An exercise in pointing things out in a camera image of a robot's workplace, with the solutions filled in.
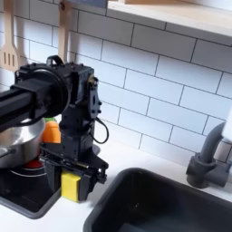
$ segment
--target cable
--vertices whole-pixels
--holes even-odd
[[[98,140],[96,140],[96,139],[92,136],[91,133],[90,133],[90,135],[91,135],[92,139],[93,139],[95,142],[97,142],[97,143],[99,143],[99,144],[104,144],[104,143],[106,143],[106,142],[108,141],[108,139],[109,139],[109,137],[110,137],[109,130],[108,130],[106,124],[105,124],[101,119],[96,118],[96,121],[99,122],[99,123],[105,128],[105,130],[106,130],[106,139],[105,139],[104,141],[98,141]]]

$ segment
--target wall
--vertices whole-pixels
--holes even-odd
[[[57,3],[15,1],[23,63],[57,53]],[[232,38],[83,5],[73,6],[70,29],[69,60],[95,69],[111,138],[188,165],[232,104]],[[2,46],[3,14],[0,31]],[[1,90],[13,82],[13,74],[0,69]],[[96,138],[103,136],[98,125]],[[222,141],[217,159],[226,162],[230,151]]]

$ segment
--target faucet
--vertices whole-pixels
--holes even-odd
[[[201,152],[191,158],[186,172],[189,185],[204,189],[211,182],[225,187],[232,162],[223,166],[214,159],[218,144],[223,139],[224,126],[225,122],[215,127],[207,136]]]

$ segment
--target white countertop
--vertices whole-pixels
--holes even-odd
[[[77,204],[68,199],[60,198],[48,213],[41,219],[31,220],[15,213],[13,210],[0,206],[0,230],[4,232],[82,232],[85,219],[91,213],[103,192],[109,187],[117,174],[127,168],[143,168],[170,179],[188,185],[186,167],[159,157],[123,146],[116,142],[108,142],[101,146],[100,157],[110,165],[107,169],[107,182],[97,184],[86,202]],[[232,184],[224,188],[209,186],[205,192],[232,202]]]

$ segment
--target wooden shelf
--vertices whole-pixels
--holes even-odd
[[[129,1],[129,4],[124,4],[123,1]],[[173,24],[181,24],[211,33],[232,36],[231,11],[177,0],[109,1],[108,8]]]

